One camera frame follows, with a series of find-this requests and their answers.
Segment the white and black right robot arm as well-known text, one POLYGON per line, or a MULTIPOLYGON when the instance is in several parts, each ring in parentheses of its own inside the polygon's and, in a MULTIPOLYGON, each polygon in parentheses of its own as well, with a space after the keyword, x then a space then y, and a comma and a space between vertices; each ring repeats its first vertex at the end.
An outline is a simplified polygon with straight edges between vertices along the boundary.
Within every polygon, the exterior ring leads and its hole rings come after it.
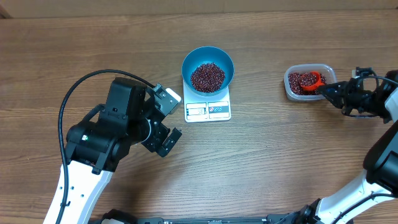
POLYGON ((319 198, 281 223, 352 223, 367 209, 397 198, 397 71, 380 77, 371 68, 356 68, 347 82, 323 85, 318 91, 343 115, 380 117, 392 126, 370 148, 363 171, 333 195, 319 198))

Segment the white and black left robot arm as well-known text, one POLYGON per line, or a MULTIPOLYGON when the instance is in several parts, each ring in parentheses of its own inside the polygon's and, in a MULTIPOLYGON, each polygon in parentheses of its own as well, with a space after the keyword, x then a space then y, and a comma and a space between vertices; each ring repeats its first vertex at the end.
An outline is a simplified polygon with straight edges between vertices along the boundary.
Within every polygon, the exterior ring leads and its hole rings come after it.
POLYGON ((181 97, 157 84, 117 77, 105 104, 95 106, 67 133, 66 163, 45 223, 88 223, 102 191, 119 161, 134 144, 165 157, 181 137, 162 120, 172 114, 181 97))

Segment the orange scoop with blue handle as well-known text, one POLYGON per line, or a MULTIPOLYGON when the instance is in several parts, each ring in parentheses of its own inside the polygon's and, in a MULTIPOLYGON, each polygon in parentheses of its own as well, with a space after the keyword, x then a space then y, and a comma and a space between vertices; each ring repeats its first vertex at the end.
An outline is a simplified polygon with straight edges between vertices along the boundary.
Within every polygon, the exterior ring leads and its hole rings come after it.
POLYGON ((298 80, 303 91, 316 91, 320 86, 325 85, 319 72, 306 72, 298 80))

